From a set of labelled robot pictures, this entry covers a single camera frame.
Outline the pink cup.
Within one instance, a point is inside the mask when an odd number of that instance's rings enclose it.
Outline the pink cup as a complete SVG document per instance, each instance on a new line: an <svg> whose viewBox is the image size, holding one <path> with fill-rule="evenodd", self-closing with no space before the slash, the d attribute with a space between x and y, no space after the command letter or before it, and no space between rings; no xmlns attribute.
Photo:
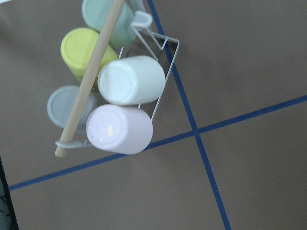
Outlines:
<svg viewBox="0 0 307 230"><path fill-rule="evenodd" d="M153 124L142 109L105 104L89 115L86 135L100 150L131 155L148 146L153 136Z"/></svg>

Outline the white cup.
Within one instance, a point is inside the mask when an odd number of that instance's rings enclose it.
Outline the white cup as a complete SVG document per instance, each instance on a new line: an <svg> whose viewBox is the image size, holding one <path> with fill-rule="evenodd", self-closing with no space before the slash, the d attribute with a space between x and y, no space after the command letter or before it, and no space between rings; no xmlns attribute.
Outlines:
<svg viewBox="0 0 307 230"><path fill-rule="evenodd" d="M97 85L100 94L111 104L145 104L162 95L165 73L150 56L125 57L106 64L99 72Z"/></svg>

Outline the grey blue cup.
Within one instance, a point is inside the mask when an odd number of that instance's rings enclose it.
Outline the grey blue cup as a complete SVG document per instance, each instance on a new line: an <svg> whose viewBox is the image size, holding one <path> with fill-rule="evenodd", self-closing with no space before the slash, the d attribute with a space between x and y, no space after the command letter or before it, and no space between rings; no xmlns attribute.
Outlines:
<svg viewBox="0 0 307 230"><path fill-rule="evenodd" d="M79 87L75 85L62 86L56 89L49 97L47 102L47 114L50 120L58 127L64 128L75 98L79 92ZM105 100L97 92L91 92L84 108L83 114L77 126L77 132L83 133L86 130L86 122L90 113Z"/></svg>

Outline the mint green cup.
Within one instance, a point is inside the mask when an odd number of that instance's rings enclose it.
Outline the mint green cup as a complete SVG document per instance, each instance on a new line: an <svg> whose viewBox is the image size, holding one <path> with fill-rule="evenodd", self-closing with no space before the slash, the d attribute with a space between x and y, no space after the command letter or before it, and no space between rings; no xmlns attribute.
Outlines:
<svg viewBox="0 0 307 230"><path fill-rule="evenodd" d="M101 31L112 5L111 0L84 0L82 2L82 16L86 25L96 31ZM124 3L115 28L109 40L109 45L122 48L130 45L136 38L131 27L135 12L128 3Z"/></svg>

